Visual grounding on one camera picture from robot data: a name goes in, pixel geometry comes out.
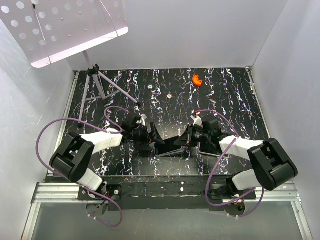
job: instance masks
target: marble-patterned tabletop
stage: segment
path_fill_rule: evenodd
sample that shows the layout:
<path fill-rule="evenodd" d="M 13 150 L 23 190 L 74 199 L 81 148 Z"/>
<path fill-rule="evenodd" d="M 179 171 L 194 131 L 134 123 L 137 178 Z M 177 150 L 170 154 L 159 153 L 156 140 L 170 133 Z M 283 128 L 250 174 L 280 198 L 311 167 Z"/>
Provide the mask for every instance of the marble-patterned tabletop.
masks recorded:
<path fill-rule="evenodd" d="M 257 103 L 253 87 L 244 68 L 188 68 L 188 69 L 134 69 L 102 71 L 118 86 L 141 102 L 141 107 L 125 97 L 116 94 L 106 102 L 101 99 L 87 101 L 83 120 L 103 129 L 110 123 L 104 118 L 106 106 L 120 106 L 131 112 L 145 114 L 146 122 L 155 122 L 163 139 L 181 135 L 190 116 L 197 110 L 214 109 L 229 119 L 237 132 L 246 139 L 268 138 L 266 126 Z M 194 74 L 203 80 L 201 87 L 192 83 Z M 85 71 L 79 73 L 71 103 L 69 117 L 78 118 L 82 94 L 86 81 Z M 115 91 L 103 81 L 106 94 Z M 99 95 L 93 81 L 90 81 L 87 98 Z M 111 119 L 118 123 L 124 120 L 121 110 L 109 111 Z M 219 119 L 224 129 L 232 133 L 227 124 Z M 78 129 L 78 125 L 67 122 L 65 133 L 94 133 L 89 127 Z M 217 162 L 216 157 L 203 156 L 199 149 L 192 148 L 174 157 L 155 157 L 154 153 L 139 153 L 131 143 L 96 153 L 89 168 L 101 176 L 114 175 L 207 175 Z M 234 174 L 251 169 L 248 160 L 232 156 L 224 159 L 215 174 Z"/>

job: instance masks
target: small orange piece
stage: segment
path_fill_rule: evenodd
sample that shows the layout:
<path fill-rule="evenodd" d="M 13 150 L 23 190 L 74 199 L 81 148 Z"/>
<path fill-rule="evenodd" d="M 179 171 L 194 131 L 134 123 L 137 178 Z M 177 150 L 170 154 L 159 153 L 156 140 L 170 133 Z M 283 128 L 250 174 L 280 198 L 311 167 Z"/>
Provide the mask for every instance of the small orange piece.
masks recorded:
<path fill-rule="evenodd" d="M 198 87 L 201 87 L 201 85 L 202 85 L 202 80 L 200 80 L 199 79 L 199 75 L 193 75 L 193 77 L 192 77 L 192 82 L 196 85 L 196 86 L 198 86 Z"/>

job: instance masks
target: white panel with holes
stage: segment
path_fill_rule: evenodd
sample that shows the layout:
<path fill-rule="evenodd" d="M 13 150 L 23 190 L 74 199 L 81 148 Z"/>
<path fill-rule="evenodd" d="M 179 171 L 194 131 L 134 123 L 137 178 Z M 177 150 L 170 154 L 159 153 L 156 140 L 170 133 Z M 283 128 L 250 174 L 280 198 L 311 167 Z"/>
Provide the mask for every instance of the white panel with holes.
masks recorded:
<path fill-rule="evenodd" d="M 129 31 L 124 0 L 1 0 L 0 19 L 35 68 Z"/>

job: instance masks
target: tripod stand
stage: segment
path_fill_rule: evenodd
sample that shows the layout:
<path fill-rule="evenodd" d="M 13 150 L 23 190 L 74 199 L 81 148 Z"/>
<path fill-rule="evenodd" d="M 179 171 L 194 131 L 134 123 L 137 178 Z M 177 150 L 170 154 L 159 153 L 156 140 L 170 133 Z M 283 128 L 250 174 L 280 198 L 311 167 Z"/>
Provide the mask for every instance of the tripod stand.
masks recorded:
<path fill-rule="evenodd" d="M 117 84 L 115 84 L 109 78 L 107 78 L 104 74 L 102 74 L 102 72 L 100 71 L 100 68 L 99 68 L 99 66 L 97 64 L 96 65 L 92 65 L 91 64 L 90 59 L 89 59 L 89 55 L 88 55 L 86 50 L 83 51 L 83 55 L 84 55 L 84 58 L 85 58 L 85 60 L 86 60 L 86 62 L 88 64 L 89 68 L 86 71 L 86 81 L 85 81 L 84 91 L 83 91 L 83 96 L 82 96 L 79 120 L 82 120 L 86 101 L 94 100 L 94 99 L 105 100 L 107 98 L 112 97 L 113 95 L 115 95 L 117 93 L 124 94 L 126 97 L 128 97 L 130 100 L 132 100 L 138 107 L 141 106 L 140 102 L 138 102 L 136 99 L 134 99 L 132 96 L 130 96 L 126 91 L 124 91 L 121 87 L 119 87 Z M 113 93 L 111 93 L 111 94 L 106 96 L 100 78 L 106 80 L 109 84 L 114 86 L 117 89 L 117 91 L 115 91 L 115 92 L 113 92 Z M 87 98 L 88 86 L 89 86 L 90 79 L 93 79 L 93 81 L 94 81 L 94 83 L 96 85 L 96 88 L 99 91 L 100 96 Z M 79 123 L 78 126 L 81 128 L 81 127 L 83 127 L 83 124 Z"/>

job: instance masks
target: white wall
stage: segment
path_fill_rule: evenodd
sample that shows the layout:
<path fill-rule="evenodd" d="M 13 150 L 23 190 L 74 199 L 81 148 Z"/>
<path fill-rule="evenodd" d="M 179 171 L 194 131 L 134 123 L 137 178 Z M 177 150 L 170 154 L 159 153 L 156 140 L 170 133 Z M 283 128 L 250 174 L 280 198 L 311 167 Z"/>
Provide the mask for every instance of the white wall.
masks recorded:
<path fill-rule="evenodd" d="M 37 182 L 46 169 L 35 144 L 40 130 L 63 116 L 73 72 L 66 60 L 31 67 L 0 20 L 0 239 L 20 239 Z M 41 154 L 49 162 L 60 125 L 45 134 Z"/>
<path fill-rule="evenodd" d="M 253 66 L 270 134 L 296 164 L 313 238 L 320 239 L 320 2 L 289 0 Z"/>
<path fill-rule="evenodd" d="M 252 66 L 287 0 L 125 0 L 129 32 L 88 51 L 101 69 Z M 88 68 L 83 55 L 68 58 Z"/>

